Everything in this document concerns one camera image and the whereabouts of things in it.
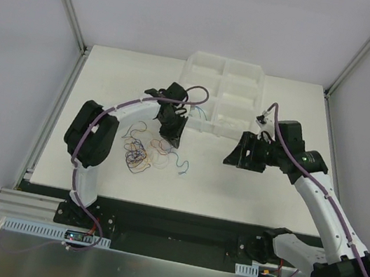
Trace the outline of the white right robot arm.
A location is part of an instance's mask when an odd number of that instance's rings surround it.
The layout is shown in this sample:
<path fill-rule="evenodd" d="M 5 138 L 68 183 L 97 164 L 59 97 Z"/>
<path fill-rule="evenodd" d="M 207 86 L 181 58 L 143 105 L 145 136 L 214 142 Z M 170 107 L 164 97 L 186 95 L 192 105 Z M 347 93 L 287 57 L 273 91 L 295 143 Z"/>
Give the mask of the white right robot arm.
<path fill-rule="evenodd" d="M 225 165 L 262 173 L 279 168 L 307 205 L 322 242 L 316 250 L 287 228 L 270 229 L 245 245 L 260 264 L 284 259 L 309 277 L 370 277 L 370 252 L 357 237 L 339 205 L 328 168 L 317 151 L 307 151 L 298 121 L 276 123 L 275 134 L 265 114 L 256 117 L 260 132 L 244 131 Z"/>

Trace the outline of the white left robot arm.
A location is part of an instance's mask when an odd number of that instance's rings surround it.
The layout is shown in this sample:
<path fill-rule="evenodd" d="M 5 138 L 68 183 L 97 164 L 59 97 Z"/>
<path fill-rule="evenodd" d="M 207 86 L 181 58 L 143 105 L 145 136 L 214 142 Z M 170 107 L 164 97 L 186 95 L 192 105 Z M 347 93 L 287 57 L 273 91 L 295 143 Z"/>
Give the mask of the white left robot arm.
<path fill-rule="evenodd" d="M 86 101 L 64 135 L 73 165 L 70 199 L 75 203 L 70 217 L 79 227 L 88 227 L 95 218 L 90 206 L 97 200 L 95 168 L 109 155 L 116 134 L 138 121 L 156 119 L 159 135 L 178 148 L 188 120 L 185 107 L 193 103 L 177 82 L 166 89 L 152 88 L 139 98 L 105 108 Z"/>

